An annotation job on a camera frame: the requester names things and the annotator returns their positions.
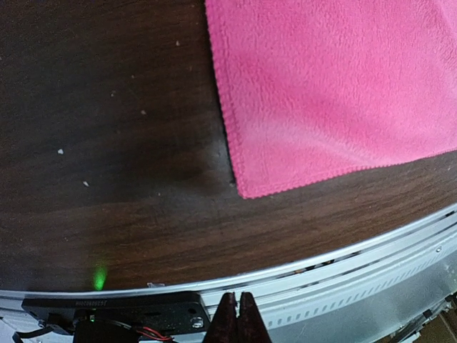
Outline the pink microfibre towel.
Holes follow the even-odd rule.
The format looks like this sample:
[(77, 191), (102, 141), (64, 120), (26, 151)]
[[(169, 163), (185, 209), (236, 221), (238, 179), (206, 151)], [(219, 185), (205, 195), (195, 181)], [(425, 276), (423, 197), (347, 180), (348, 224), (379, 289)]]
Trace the pink microfibre towel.
[(207, 1), (239, 194), (456, 149), (454, 1)]

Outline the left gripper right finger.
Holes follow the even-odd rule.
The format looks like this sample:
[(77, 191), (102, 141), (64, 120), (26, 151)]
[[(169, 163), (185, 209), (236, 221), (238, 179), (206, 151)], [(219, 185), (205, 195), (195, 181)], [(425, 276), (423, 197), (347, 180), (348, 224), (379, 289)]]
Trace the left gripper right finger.
[(252, 293), (243, 292), (237, 319), (238, 341), (272, 343)]

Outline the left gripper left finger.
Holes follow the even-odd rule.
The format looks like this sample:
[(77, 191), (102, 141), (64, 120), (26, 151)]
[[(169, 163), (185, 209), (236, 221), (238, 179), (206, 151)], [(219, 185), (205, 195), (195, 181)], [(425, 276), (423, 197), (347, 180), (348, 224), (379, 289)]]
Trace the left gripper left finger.
[(238, 342), (236, 298), (234, 293), (225, 293), (206, 331), (203, 343)]

